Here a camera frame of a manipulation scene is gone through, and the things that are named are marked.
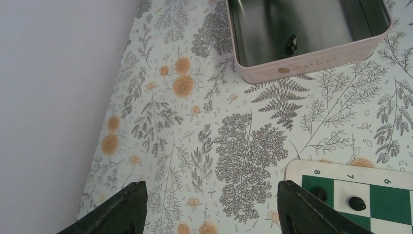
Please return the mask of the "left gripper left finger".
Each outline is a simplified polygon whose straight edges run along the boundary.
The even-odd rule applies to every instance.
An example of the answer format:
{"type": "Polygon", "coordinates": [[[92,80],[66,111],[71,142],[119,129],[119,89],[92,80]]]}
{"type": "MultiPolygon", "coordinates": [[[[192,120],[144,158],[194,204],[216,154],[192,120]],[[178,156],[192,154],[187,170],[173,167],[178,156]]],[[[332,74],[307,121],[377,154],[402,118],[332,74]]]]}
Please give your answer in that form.
{"type": "Polygon", "coordinates": [[[142,234],[147,200],[146,182],[132,182],[60,233],[142,234]]]}

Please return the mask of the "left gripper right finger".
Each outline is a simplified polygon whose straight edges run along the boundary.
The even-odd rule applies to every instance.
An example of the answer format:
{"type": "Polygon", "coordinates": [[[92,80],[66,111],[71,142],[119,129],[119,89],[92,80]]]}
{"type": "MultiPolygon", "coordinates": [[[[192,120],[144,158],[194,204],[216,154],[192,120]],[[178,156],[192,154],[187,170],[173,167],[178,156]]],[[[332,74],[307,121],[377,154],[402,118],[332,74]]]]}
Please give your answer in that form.
{"type": "Polygon", "coordinates": [[[278,183],[277,205],[283,234],[370,234],[292,180],[278,183]]]}

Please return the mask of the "pink metal tin tray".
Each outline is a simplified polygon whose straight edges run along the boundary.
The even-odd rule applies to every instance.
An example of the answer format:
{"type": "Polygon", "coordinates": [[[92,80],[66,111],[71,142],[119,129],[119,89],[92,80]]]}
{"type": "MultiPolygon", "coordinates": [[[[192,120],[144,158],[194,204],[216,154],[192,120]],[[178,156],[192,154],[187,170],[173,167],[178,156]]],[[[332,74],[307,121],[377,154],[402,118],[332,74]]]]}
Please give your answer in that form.
{"type": "Polygon", "coordinates": [[[359,62],[388,35],[383,0],[228,0],[235,63],[250,84],[359,62]],[[293,55],[284,51],[297,36],[293,55]]]}

